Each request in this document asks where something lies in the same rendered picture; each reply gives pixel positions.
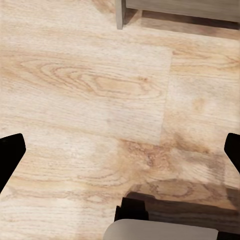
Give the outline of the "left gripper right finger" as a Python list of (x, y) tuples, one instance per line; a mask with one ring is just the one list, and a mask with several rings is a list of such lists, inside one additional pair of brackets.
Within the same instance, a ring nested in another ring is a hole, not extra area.
[(240, 135), (235, 133), (228, 133), (224, 151), (240, 173)]

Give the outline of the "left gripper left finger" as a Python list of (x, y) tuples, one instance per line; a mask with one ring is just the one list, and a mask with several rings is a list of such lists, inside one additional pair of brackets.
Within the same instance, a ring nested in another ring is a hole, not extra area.
[(0, 193), (26, 153), (22, 133), (0, 138)]

